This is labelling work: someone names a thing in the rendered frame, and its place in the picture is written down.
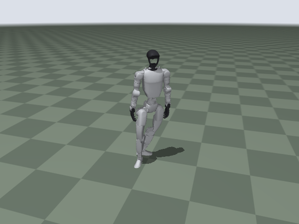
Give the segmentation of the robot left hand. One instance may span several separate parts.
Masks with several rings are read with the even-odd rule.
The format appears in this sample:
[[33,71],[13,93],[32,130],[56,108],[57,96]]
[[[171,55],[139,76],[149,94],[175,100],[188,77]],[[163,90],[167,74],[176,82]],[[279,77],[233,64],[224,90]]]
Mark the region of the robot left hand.
[[170,108],[170,104],[168,104],[167,106],[165,105],[165,111],[164,111],[164,119],[167,118],[169,116],[169,108]]

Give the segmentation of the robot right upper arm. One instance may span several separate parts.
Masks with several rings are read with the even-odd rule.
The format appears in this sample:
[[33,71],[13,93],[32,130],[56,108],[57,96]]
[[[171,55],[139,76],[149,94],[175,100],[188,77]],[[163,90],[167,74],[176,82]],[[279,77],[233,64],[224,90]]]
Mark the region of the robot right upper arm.
[[134,75],[134,97],[139,97],[140,96],[140,83],[141,79],[143,78],[144,71],[137,71]]

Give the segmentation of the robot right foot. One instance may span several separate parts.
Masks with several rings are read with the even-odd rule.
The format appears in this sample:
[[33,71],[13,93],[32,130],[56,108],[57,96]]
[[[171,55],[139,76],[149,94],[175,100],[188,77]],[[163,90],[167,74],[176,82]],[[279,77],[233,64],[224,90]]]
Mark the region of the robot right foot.
[[135,165],[134,165],[134,168],[139,168],[140,166],[141,166],[141,164],[142,164],[142,161],[143,161],[143,157],[141,158],[141,160],[140,160],[140,158],[136,161],[136,163],[135,163]]

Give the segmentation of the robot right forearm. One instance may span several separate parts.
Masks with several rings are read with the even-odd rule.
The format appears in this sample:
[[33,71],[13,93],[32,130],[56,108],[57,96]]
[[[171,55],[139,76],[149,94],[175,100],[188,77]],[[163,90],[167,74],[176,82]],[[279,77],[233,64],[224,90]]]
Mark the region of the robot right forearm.
[[133,92],[132,92],[132,97],[131,97],[131,104],[130,104],[130,110],[132,109],[132,108],[134,108],[135,109],[135,107],[136,107],[136,103],[137,103],[137,99],[138,99],[138,97],[134,97],[134,90],[133,90]]

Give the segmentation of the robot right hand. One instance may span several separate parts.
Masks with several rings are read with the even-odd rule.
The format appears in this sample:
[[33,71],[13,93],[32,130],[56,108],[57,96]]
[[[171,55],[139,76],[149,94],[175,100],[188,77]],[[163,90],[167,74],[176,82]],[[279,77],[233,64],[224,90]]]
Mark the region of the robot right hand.
[[136,118],[134,118],[134,117],[135,117],[135,116],[134,116],[134,112],[135,112],[135,109],[132,108],[132,109],[130,110],[130,114],[131,114],[132,120],[136,122]]

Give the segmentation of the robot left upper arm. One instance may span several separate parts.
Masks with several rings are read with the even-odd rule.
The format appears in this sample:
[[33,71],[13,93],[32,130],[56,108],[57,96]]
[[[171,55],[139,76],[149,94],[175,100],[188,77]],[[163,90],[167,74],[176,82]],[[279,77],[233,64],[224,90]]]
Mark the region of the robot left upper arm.
[[163,91],[168,93],[171,91],[171,87],[169,86],[170,83],[170,72],[167,69],[162,69],[164,72],[164,88]]

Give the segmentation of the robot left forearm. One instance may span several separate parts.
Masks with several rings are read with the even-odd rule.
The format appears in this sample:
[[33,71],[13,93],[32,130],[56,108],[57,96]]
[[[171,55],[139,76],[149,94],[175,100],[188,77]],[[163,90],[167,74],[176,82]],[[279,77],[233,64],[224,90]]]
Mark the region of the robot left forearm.
[[165,95],[165,105],[167,106],[168,104],[171,105],[171,91],[168,93],[164,93]]

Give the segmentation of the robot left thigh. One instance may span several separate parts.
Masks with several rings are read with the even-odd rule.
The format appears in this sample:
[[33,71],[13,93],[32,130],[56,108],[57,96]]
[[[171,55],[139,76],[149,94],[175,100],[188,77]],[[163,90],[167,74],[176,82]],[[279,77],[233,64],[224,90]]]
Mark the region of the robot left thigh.
[[158,104],[157,110],[154,112],[156,112],[156,113],[153,116],[153,122],[152,122],[153,126],[146,129],[146,134],[148,136],[154,135],[154,133],[160,127],[163,117],[164,117],[164,108],[160,104]]

